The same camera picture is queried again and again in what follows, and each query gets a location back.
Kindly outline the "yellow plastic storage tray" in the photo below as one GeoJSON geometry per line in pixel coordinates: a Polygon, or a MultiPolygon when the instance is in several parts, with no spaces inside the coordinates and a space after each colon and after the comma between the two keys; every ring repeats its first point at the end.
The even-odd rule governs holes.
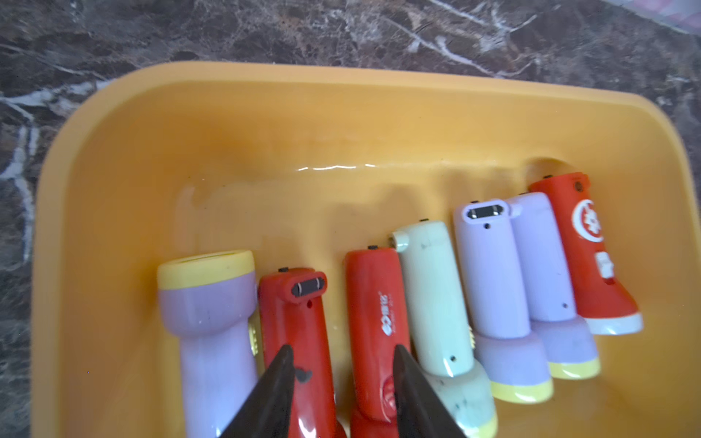
{"type": "Polygon", "coordinates": [[[353,405],[342,261],[423,218],[580,171],[644,329],[602,375],[498,405],[502,437],[700,434],[700,224],[683,142],[643,97],[438,74],[162,64],[90,97],[49,148],[32,293],[35,437],[181,437],[156,270],[253,252],[325,272],[341,419],[353,405]]]}

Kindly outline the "purple flashlight yellow top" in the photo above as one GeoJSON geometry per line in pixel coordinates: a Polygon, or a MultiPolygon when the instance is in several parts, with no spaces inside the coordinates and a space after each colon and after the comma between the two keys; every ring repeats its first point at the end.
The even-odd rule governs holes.
{"type": "Polygon", "coordinates": [[[257,308],[251,251],[194,255],[157,269],[166,330],[179,340],[185,434],[220,437],[257,384],[249,319],[257,308]]]}

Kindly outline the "red flashlight white logo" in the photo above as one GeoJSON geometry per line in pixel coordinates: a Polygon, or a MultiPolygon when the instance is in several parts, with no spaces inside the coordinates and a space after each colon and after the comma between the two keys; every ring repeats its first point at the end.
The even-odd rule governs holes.
{"type": "Polygon", "coordinates": [[[529,185],[549,199],[570,270],[578,314],[592,334],[639,333],[644,319],[632,295],[616,275],[604,243],[602,224],[585,173],[547,175],[529,185]]]}

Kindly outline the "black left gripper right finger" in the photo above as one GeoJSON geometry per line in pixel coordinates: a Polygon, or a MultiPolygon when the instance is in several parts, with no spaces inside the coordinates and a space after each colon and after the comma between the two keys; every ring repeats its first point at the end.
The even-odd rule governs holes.
{"type": "Polygon", "coordinates": [[[394,348],[392,377],[400,438],[465,436],[403,345],[394,348]]]}

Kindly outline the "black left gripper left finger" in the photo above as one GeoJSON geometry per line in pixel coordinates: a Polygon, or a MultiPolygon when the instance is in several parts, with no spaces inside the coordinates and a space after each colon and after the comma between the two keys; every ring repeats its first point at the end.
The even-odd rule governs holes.
{"type": "Polygon", "coordinates": [[[284,345],[221,437],[288,437],[295,381],[294,352],[284,345]]]}

